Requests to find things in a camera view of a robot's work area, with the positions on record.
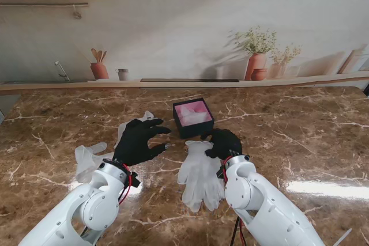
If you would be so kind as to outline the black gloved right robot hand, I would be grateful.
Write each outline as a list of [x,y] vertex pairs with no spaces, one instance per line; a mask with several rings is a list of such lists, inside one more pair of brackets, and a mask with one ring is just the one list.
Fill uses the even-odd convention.
[[242,154],[240,139],[228,129],[212,129],[202,134],[200,139],[205,140],[207,137],[211,137],[209,142],[213,144],[211,149],[205,151],[210,158],[226,160],[230,156]]

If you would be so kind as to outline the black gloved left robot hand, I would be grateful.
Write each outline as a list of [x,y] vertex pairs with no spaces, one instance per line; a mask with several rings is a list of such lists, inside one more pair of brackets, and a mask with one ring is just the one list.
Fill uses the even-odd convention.
[[148,141],[156,135],[169,134],[171,130],[161,126],[162,119],[130,121],[115,148],[113,160],[126,166],[138,165],[154,159],[167,149],[165,143],[149,148]]

